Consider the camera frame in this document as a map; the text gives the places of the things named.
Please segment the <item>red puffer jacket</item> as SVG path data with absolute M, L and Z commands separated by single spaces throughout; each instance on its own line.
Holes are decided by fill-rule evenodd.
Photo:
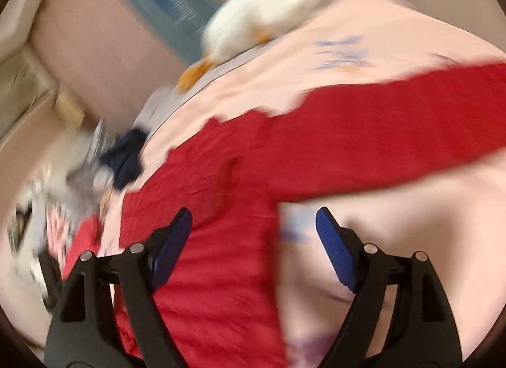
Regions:
M 505 65 L 312 90 L 293 111 L 209 120 L 124 196 L 119 244 L 193 228 L 155 301 L 191 367 L 284 367 L 277 207 L 397 186 L 505 145 Z
M 69 277 L 82 252 L 91 251 L 93 254 L 99 252 L 101 234 L 102 224 L 97 215 L 91 215 L 81 223 L 67 251 L 65 264 L 61 268 L 63 281 Z

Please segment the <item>pink clothes pile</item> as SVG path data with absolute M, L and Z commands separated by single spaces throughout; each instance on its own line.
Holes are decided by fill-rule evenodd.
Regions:
M 46 210 L 46 244 L 48 252 L 58 261 L 66 256 L 70 223 L 58 208 Z

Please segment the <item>folded red puffer jacket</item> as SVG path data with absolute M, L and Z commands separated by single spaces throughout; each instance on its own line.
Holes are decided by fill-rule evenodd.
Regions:
M 102 224 L 97 215 L 91 215 L 81 223 L 67 251 L 65 264 L 61 268 L 63 281 L 69 277 L 82 252 L 91 251 L 93 254 L 99 252 L 101 234 Z

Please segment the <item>plaid pillow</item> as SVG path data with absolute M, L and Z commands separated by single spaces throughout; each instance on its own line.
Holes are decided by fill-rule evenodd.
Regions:
M 97 124 L 91 136 L 82 164 L 66 176 L 66 185 L 74 199 L 74 205 L 86 214 L 100 211 L 103 196 L 112 190 L 113 171 L 100 161 L 117 141 L 103 120 Z

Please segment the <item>pink deer print duvet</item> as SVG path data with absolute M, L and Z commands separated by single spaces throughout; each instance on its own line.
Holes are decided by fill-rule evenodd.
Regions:
M 181 207 L 194 229 L 160 311 L 193 367 L 315 367 L 352 293 L 315 227 L 426 252 L 470 354 L 505 304 L 505 55 L 398 0 L 330 0 L 153 109 L 101 254 Z

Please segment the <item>dark navy garment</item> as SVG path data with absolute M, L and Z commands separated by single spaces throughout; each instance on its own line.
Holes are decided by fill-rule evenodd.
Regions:
M 106 165 L 113 172 L 112 185 L 115 190 L 124 189 L 141 174 L 142 165 L 139 155 L 146 140 L 147 132 L 140 128 L 132 128 L 110 149 L 100 155 L 100 164 Z

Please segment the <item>white goose plush toy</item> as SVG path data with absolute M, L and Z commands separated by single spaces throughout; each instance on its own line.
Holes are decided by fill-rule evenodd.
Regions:
M 325 0 L 227 0 L 201 33 L 201 59 L 177 81 L 188 91 L 210 69 L 302 25 Z

